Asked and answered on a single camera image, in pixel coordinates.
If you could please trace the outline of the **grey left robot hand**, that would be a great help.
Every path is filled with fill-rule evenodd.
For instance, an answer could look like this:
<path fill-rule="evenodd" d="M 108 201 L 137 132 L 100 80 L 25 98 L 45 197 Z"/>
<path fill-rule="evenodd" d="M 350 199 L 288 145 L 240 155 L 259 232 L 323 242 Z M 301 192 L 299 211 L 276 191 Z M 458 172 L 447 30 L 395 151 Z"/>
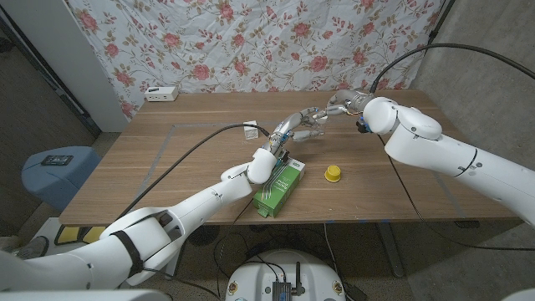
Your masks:
<path fill-rule="evenodd" d="M 318 112 L 318 107 L 308 107 L 291 114 L 277 125 L 262 148 L 278 158 L 289 140 L 302 142 L 323 135 L 324 130 L 314 118 Z"/>

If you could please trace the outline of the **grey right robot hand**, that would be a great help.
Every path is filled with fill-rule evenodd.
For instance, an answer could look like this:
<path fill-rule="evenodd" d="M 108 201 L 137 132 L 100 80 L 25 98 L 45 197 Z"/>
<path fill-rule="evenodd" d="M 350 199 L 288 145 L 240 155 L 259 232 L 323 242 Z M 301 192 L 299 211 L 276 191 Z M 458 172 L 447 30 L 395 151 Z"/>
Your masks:
<path fill-rule="evenodd" d="M 364 107 L 374 98 L 370 92 L 358 90 L 338 90 L 328 101 L 326 107 L 313 115 L 315 120 L 326 119 L 336 115 L 358 115 L 364 112 Z"/>

